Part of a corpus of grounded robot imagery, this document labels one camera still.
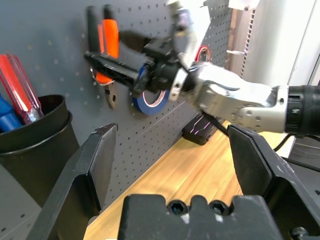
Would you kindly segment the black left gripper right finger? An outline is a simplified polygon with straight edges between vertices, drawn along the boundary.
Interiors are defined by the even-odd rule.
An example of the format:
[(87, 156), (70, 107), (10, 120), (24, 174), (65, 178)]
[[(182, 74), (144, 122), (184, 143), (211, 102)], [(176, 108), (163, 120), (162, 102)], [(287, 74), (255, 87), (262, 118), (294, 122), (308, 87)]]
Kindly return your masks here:
[(320, 208), (291, 166), (260, 134), (237, 125), (227, 132), (242, 193), (264, 198), (282, 236), (301, 229), (318, 237)]

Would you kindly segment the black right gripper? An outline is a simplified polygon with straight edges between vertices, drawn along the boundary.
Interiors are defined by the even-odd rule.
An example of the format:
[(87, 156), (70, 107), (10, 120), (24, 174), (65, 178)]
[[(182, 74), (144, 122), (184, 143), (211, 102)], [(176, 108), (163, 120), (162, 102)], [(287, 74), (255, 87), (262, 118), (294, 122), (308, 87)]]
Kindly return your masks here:
[(87, 51), (84, 57), (91, 67), (97, 73), (132, 88), (135, 97), (140, 97), (144, 91), (157, 93), (170, 90), (182, 67), (172, 39), (151, 39), (132, 30), (121, 30), (118, 36), (129, 49), (146, 55), (147, 60), (140, 68), (140, 73), (114, 57)]

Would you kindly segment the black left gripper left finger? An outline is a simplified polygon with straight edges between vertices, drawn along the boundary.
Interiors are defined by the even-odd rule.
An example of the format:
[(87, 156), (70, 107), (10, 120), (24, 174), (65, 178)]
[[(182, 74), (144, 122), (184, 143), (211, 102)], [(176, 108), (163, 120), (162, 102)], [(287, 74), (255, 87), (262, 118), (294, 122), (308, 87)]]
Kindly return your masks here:
[(118, 124), (94, 130), (61, 172), (49, 196), (48, 240), (81, 240), (104, 205), (114, 161)]

